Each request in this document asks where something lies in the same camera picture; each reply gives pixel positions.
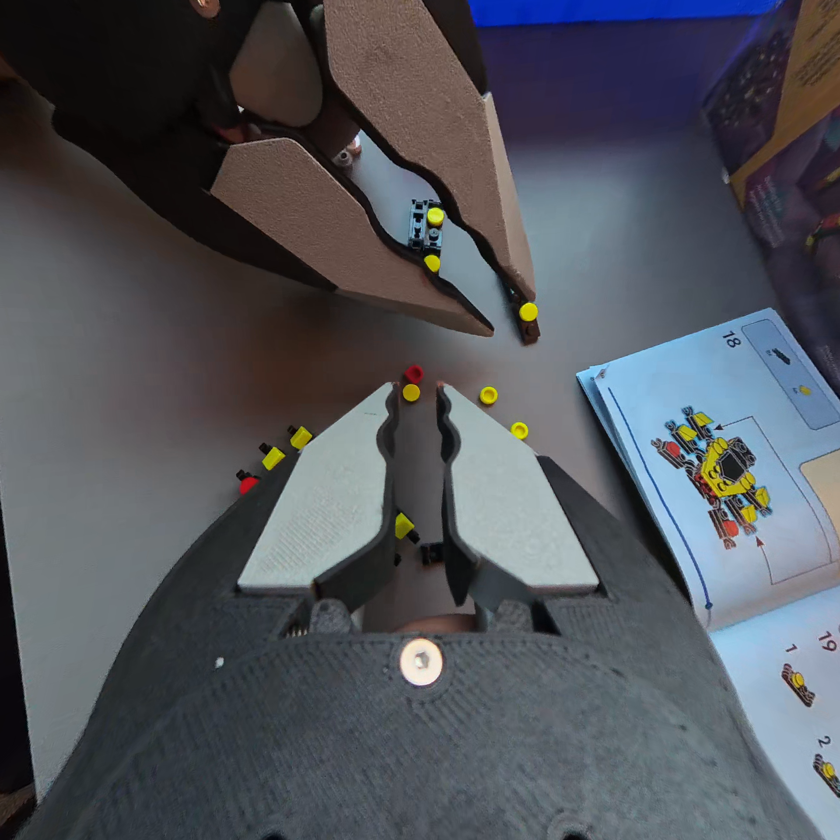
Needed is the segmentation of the dark lego plate yellow stud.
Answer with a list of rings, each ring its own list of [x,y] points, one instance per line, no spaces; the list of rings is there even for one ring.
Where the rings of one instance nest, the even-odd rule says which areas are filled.
[[[536,303],[520,295],[505,280],[500,281],[511,318],[519,333],[523,346],[535,344],[541,335],[539,327],[539,308]]]

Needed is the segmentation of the lego instruction booklet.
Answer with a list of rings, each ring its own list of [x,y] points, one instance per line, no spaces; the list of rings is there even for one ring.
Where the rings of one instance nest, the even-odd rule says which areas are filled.
[[[577,376],[763,750],[839,838],[839,402],[773,309]]]

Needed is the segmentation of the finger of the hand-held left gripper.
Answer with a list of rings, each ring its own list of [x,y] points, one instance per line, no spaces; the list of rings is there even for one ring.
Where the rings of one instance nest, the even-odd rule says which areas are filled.
[[[338,295],[444,329],[494,333],[457,288],[384,230],[355,184],[297,139],[230,145],[211,194]]]
[[[390,158],[425,179],[499,276],[536,280],[495,102],[425,2],[323,3],[329,72]]]

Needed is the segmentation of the purple lego set box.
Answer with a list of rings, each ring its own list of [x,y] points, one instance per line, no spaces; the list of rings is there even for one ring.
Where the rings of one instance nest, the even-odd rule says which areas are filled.
[[[839,2],[779,2],[702,114],[781,315],[839,393]]]

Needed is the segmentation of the yellow round lego tiles cluster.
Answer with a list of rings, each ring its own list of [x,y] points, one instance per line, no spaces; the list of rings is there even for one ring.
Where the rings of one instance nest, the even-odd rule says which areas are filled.
[[[498,397],[498,390],[492,385],[485,385],[479,391],[479,402],[486,407],[494,406]],[[510,426],[510,431],[519,440],[525,440],[529,436],[529,427],[524,422],[514,422]]]

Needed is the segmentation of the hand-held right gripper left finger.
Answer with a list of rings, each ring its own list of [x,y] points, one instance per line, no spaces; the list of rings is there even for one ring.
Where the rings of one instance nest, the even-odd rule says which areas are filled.
[[[392,578],[398,387],[387,382],[307,444],[238,577],[248,595],[341,602],[353,613]]]

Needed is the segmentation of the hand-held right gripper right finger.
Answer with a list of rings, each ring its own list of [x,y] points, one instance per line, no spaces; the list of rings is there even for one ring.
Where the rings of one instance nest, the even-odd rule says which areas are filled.
[[[452,385],[436,391],[444,570],[458,606],[590,595],[600,581],[537,454]]]

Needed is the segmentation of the black lego assembly yellow studs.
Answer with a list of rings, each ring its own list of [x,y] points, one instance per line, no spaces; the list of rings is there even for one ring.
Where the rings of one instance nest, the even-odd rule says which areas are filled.
[[[443,227],[446,213],[442,204],[429,199],[413,199],[409,213],[407,247],[417,252],[425,266],[437,274],[441,268]]]

